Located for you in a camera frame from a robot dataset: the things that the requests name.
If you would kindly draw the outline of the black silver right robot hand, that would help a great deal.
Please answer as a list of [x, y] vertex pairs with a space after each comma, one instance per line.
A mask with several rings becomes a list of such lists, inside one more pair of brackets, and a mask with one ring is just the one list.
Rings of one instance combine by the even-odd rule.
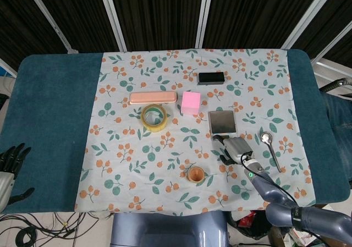
[[214, 135], [212, 139], [223, 145], [225, 155], [219, 157], [224, 165], [242, 164], [252, 159], [253, 150], [243, 138]]

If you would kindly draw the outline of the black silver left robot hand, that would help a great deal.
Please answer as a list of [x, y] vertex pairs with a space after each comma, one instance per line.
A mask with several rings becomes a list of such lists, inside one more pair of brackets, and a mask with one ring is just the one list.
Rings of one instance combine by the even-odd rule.
[[24, 146], [25, 143], [21, 143], [1, 153], [1, 212], [8, 205], [26, 199], [35, 191], [35, 188], [32, 187], [20, 195], [11, 196], [22, 164], [31, 151], [31, 147], [24, 148]]

